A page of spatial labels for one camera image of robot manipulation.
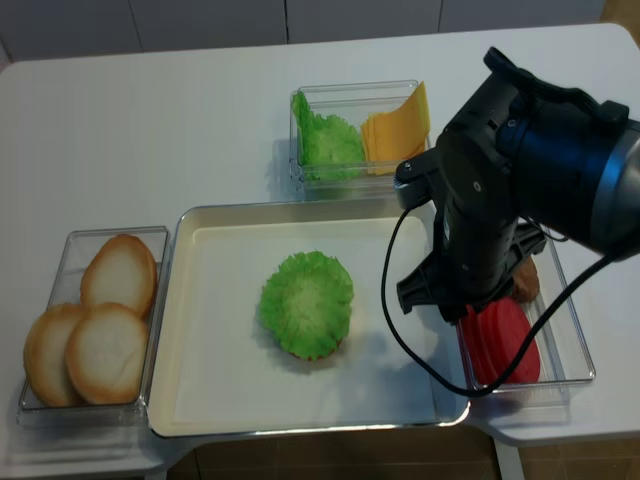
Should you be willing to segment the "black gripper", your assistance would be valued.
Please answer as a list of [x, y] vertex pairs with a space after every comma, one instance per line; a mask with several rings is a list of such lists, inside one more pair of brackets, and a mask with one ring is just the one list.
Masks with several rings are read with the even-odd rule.
[[438, 137], [447, 190], [442, 261], [431, 252], [397, 283], [404, 314], [437, 305], [444, 320], [455, 324], [467, 315], [468, 305], [483, 307], [508, 294], [518, 268], [544, 250], [542, 228], [516, 220], [509, 160], [496, 146], [516, 96], [515, 87], [490, 75]]

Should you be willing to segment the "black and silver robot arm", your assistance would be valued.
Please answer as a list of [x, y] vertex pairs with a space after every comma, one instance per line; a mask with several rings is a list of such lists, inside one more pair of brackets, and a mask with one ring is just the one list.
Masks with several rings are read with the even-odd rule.
[[497, 49], [489, 77], [433, 148], [402, 162], [405, 210], [433, 203], [431, 252], [397, 285], [401, 309], [452, 322], [508, 295], [545, 230], [602, 255], [639, 250], [639, 124], [625, 105], [538, 79]]

